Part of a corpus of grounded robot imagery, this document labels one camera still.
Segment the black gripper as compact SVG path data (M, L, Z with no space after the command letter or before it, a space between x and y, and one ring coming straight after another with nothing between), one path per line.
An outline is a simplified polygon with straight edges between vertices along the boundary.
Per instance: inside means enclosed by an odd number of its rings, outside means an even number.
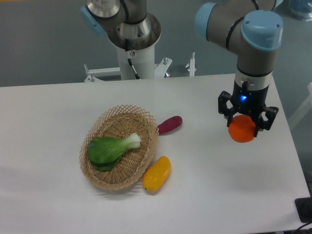
M236 113L253 116L255 124L254 137L259 131L270 130L277 113L278 107L266 106L266 96L269 87L260 90L243 90L241 85L234 82L233 94L222 91L218 97L218 112L227 120L230 126Z

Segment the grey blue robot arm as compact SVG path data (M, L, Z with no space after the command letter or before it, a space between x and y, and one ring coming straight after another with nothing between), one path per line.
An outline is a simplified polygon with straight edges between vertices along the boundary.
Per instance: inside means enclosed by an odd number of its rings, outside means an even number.
M194 20L199 35L237 55L234 89L219 95L218 112L228 128L234 126L235 114L249 117L254 136L269 130L278 113L265 100L282 41L283 20L274 12L279 4L278 0L208 2ZM155 64L161 27L147 12L146 1L89 0L80 12L91 30L107 35L116 48L123 80L164 77L169 62Z

